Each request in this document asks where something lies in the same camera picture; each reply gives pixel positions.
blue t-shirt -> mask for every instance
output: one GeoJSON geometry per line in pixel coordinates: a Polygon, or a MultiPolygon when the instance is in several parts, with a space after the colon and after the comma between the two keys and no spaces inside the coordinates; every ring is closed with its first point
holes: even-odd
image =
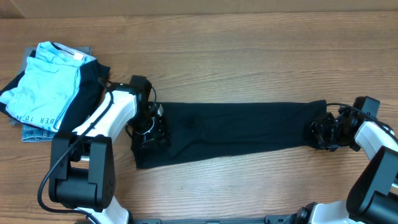
{"type": "Polygon", "coordinates": [[[25,75],[18,86],[5,91],[0,102],[23,123],[58,131],[79,92],[80,67],[92,60],[96,59],[59,43],[40,43],[36,56],[27,58],[25,75]]]}

black fabric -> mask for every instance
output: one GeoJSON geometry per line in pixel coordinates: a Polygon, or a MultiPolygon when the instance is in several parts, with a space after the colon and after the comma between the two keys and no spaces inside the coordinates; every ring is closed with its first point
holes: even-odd
{"type": "Polygon", "coordinates": [[[311,103],[162,103],[170,146],[132,151],[137,168],[298,146],[317,147],[307,124],[326,114],[326,101],[311,103]]]}
{"type": "MultiPolygon", "coordinates": [[[[32,51],[30,57],[35,57],[36,51],[32,51]]],[[[88,62],[80,67],[79,92],[69,105],[63,117],[59,131],[73,131],[83,124],[89,115],[92,115],[101,99],[103,87],[98,82],[98,77],[107,80],[110,67],[101,65],[97,60],[88,62]]],[[[25,75],[25,71],[17,75],[6,87],[0,91],[0,95],[18,86],[19,80],[25,75]]],[[[6,111],[6,105],[0,103],[0,111],[12,118],[6,111]]]]}

folded clothing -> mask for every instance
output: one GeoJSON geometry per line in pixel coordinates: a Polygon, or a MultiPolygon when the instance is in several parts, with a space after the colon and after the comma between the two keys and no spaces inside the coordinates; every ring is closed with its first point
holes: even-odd
{"type": "Polygon", "coordinates": [[[326,101],[311,103],[162,103],[170,146],[131,150],[137,168],[298,146],[317,147],[307,124],[326,114],[326,101]]]}
{"type": "MultiPolygon", "coordinates": [[[[90,46],[75,47],[74,49],[79,50],[80,52],[83,52],[85,54],[91,55],[91,47],[90,46]]],[[[35,52],[36,52],[35,47],[25,48],[24,56],[22,58],[22,62],[19,67],[18,73],[21,73],[25,70],[25,68],[27,66],[27,58],[29,56],[35,57],[35,52]]],[[[16,126],[16,125],[20,124],[20,122],[14,118],[9,118],[9,124],[16,126]]],[[[54,136],[55,136],[55,132],[53,132],[53,131],[47,131],[42,128],[36,128],[34,126],[29,126],[28,124],[22,125],[21,140],[23,142],[51,141],[54,136]]]]}
{"type": "Polygon", "coordinates": [[[45,42],[41,49],[42,54],[29,57],[26,70],[0,91],[0,111],[46,130],[72,131],[94,112],[103,91],[98,77],[107,80],[110,68],[62,44],[45,42]],[[80,62],[72,61],[73,57],[80,62]]]}
{"type": "Polygon", "coordinates": [[[79,91],[80,66],[92,60],[95,58],[62,44],[40,43],[35,57],[27,58],[25,75],[18,86],[5,91],[0,102],[23,123],[58,131],[79,91]]]}

wire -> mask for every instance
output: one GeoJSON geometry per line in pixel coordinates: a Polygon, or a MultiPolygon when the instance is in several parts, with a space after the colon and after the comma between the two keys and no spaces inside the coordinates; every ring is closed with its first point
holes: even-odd
{"type": "Polygon", "coordinates": [[[154,95],[155,95],[155,98],[154,98],[154,106],[156,106],[156,98],[157,98],[157,96],[156,96],[156,90],[155,90],[155,88],[152,86],[152,89],[153,89],[153,91],[154,91],[154,95]]]}
{"type": "Polygon", "coordinates": [[[109,93],[109,95],[111,96],[111,100],[109,101],[109,104],[107,105],[107,107],[105,108],[105,110],[90,124],[90,126],[86,129],[86,131],[84,131],[70,146],[69,148],[65,151],[65,153],[59,158],[59,160],[51,167],[51,169],[47,172],[47,174],[45,175],[45,177],[42,180],[42,183],[40,184],[39,190],[37,192],[37,201],[39,203],[39,205],[46,211],[48,212],[53,212],[53,213],[78,213],[78,214],[83,214],[86,215],[86,218],[91,219],[91,221],[93,221],[95,224],[100,224],[100,222],[90,213],[90,212],[86,212],[83,210],[65,210],[65,209],[54,209],[54,208],[50,208],[48,206],[46,206],[43,203],[42,200],[42,194],[43,194],[43,189],[44,189],[44,185],[45,183],[48,181],[48,179],[50,178],[50,176],[52,175],[52,173],[54,172],[54,170],[58,167],[58,165],[61,163],[61,161],[67,157],[69,155],[69,153],[72,151],[72,149],[86,136],[86,134],[91,131],[94,126],[100,121],[100,119],[106,114],[106,112],[108,112],[108,110],[111,108],[112,104],[113,104],[113,94],[112,91],[109,90],[109,88],[102,82],[102,80],[100,78],[98,78],[98,82],[101,86],[104,87],[104,89],[109,93]]]}
{"type": "Polygon", "coordinates": [[[369,119],[370,121],[374,122],[379,128],[381,128],[385,133],[387,133],[388,136],[390,136],[398,144],[398,139],[393,134],[391,134],[392,128],[388,124],[385,124],[385,123],[383,123],[381,121],[378,121],[376,118],[373,118],[372,116],[370,116],[367,113],[361,111],[360,109],[355,108],[355,107],[353,107],[351,105],[344,104],[344,103],[327,103],[326,106],[345,106],[345,107],[348,107],[348,108],[350,108],[352,110],[355,110],[356,112],[359,112],[359,113],[365,115],[365,117],[367,119],[369,119]]]}

stack of folded clothes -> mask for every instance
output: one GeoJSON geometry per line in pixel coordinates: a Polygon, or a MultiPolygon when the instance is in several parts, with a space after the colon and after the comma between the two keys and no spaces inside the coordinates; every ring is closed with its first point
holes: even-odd
{"type": "Polygon", "coordinates": [[[98,78],[107,80],[109,71],[90,47],[40,43],[25,50],[20,73],[0,91],[0,111],[23,123],[23,141],[50,141],[94,112],[103,91],[98,78]]]}

